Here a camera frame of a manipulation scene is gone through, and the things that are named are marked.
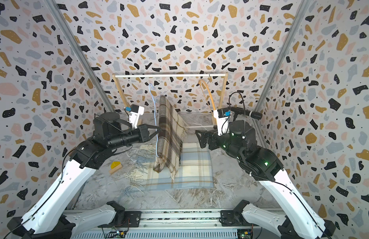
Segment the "brown plaid scarf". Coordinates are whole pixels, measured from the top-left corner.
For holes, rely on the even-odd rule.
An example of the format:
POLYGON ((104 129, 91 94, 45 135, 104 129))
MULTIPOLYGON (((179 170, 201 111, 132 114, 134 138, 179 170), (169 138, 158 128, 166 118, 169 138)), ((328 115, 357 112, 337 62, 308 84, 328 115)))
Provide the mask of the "brown plaid scarf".
POLYGON ((183 140, 187 137, 187 124, 165 96, 160 96, 158 109, 158 140, 153 170, 157 173, 167 168, 171 178, 179 170, 183 140))

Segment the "light blue wire hanger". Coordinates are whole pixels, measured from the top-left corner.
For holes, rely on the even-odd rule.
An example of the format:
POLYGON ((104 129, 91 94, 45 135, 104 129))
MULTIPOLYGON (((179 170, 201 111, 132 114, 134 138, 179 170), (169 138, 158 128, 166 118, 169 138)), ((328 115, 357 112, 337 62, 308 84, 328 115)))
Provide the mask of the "light blue wire hanger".
MULTIPOLYGON (((148 92, 152 98, 152 101, 153 101, 153 106, 154 106, 154 111, 153 111, 153 114, 154 114, 154 125, 157 126, 157 117, 156 117, 156 113, 157 113, 157 108, 156 108, 156 100, 152 94, 152 90, 154 89, 154 86, 149 83, 148 85, 148 92)), ((158 157, 158 153, 157 153, 157 142, 158 142, 158 135, 156 135, 156 142, 155 142, 155 156, 158 157)))

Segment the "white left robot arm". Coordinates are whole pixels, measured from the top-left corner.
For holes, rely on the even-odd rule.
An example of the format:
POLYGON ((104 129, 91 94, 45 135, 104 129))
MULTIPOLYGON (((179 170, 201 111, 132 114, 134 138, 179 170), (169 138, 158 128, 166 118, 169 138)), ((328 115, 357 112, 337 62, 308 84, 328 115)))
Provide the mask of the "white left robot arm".
POLYGON ((147 142, 160 131, 156 125, 134 127, 116 112, 96 115, 93 135, 81 142, 64 159, 61 174, 42 198, 22 217, 8 222, 10 232, 22 239, 70 239, 92 228, 119 226, 126 222, 125 208, 115 201, 97 209, 64 215, 64 210, 86 181, 117 149, 147 142))

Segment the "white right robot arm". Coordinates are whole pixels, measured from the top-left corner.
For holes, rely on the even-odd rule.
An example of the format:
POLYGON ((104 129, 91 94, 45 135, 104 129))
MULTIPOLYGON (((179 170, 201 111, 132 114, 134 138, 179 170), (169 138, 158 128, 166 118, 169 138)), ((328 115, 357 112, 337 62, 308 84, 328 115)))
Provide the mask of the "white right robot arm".
POLYGON ((222 211, 223 226, 260 226, 282 239, 330 239, 335 224, 318 215, 299 193, 279 158, 257 144, 256 132, 244 120, 227 124, 226 133, 195 131, 201 148, 222 149, 235 158, 239 166, 266 188, 284 211, 283 215, 258 208, 242 200, 233 210, 222 211))

